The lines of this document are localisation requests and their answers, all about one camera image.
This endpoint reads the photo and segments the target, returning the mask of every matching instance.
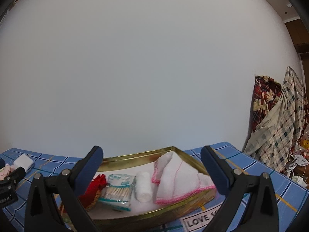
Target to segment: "washcloth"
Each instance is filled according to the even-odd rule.
[[[135,193],[139,202],[149,202],[152,200],[152,188],[150,174],[140,171],[136,174]]]
[[[162,155],[154,165],[151,181],[159,184],[155,203],[169,205],[215,185],[208,175],[199,173],[171,151]]]

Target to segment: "cotton swab package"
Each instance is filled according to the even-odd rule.
[[[131,211],[130,200],[135,183],[135,176],[128,174],[111,174],[107,179],[106,192],[99,201],[116,209]]]

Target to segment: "red floral fabric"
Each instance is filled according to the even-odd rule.
[[[268,76],[256,76],[253,90],[252,130],[265,118],[275,106],[281,95],[281,84]]]

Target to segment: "pink-trimmed towel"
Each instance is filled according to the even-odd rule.
[[[151,182],[159,184],[156,204],[173,204],[203,190],[215,188],[208,175],[199,173],[173,151],[162,155],[154,164]]]

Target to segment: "blue gripper pad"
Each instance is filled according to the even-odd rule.
[[[94,146],[84,159],[76,163],[72,169],[73,190],[76,196],[83,195],[86,192],[93,176],[102,163],[102,159],[102,148]]]
[[[232,182],[230,182],[228,176],[225,174],[224,170],[220,167],[214,156],[217,157],[217,160],[220,160],[220,158],[214,153],[214,151],[210,146],[205,146],[202,148],[200,157],[202,163],[204,164],[204,167],[209,173],[219,194],[227,196],[228,193],[230,192],[230,185]]]
[[[4,159],[0,159],[0,169],[1,169],[1,168],[4,168],[4,166],[5,166],[5,161],[4,161]]]

